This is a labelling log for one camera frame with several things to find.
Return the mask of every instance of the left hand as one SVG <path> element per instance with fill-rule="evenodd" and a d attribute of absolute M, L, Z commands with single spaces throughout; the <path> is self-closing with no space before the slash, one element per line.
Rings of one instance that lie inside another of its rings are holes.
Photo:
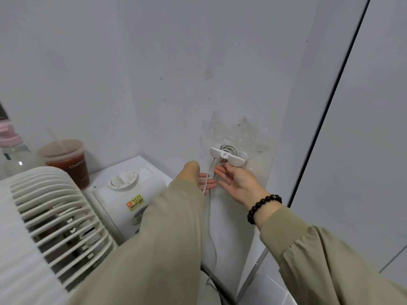
<path fill-rule="evenodd" d="M 206 173 L 199 172 L 199 164 L 197 161 L 189 161 L 185 164 L 182 171 L 177 175 L 176 179 L 183 179 L 195 184 L 200 190 L 204 190 Z M 215 179 L 208 179 L 205 195 L 209 193 L 209 189 L 216 187 Z"/>

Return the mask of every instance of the hand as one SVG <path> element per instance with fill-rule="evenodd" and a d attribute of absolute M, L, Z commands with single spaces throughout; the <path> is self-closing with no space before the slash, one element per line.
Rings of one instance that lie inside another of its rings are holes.
<path fill-rule="evenodd" d="M 224 166 L 216 166 L 214 172 L 225 180 L 225 182 L 219 181 L 219 184 L 234 200 L 244 205 L 248 210 L 257 201 L 269 195 L 250 171 L 226 163 Z"/>
<path fill-rule="evenodd" d="M 197 161 L 189 161 L 185 164 L 182 171 L 176 176 L 176 179 L 183 179 L 195 184 L 200 190 L 204 190 L 206 173 L 199 172 L 199 164 Z M 209 189 L 216 187 L 216 180 L 208 179 L 205 195 L 209 193 Z"/>

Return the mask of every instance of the pink bottle cap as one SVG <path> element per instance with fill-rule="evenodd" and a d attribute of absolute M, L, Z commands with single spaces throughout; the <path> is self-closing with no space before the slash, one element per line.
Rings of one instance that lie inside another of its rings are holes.
<path fill-rule="evenodd" d="M 0 147 L 10 148 L 23 142 L 23 139 L 14 130 L 10 121 L 0 122 Z"/>

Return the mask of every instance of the white fan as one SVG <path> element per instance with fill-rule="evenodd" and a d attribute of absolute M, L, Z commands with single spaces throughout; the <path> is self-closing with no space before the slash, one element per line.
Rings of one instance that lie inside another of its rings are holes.
<path fill-rule="evenodd" d="M 117 247 L 68 174 L 0 181 L 0 304 L 64 304 Z"/>

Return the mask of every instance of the plastic cup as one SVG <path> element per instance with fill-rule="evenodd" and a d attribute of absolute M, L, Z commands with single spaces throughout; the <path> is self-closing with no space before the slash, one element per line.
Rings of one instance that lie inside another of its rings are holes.
<path fill-rule="evenodd" d="M 42 146 L 37 154 L 47 166 L 57 167 L 69 174 L 79 189 L 89 185 L 84 144 L 78 139 L 64 139 Z"/>

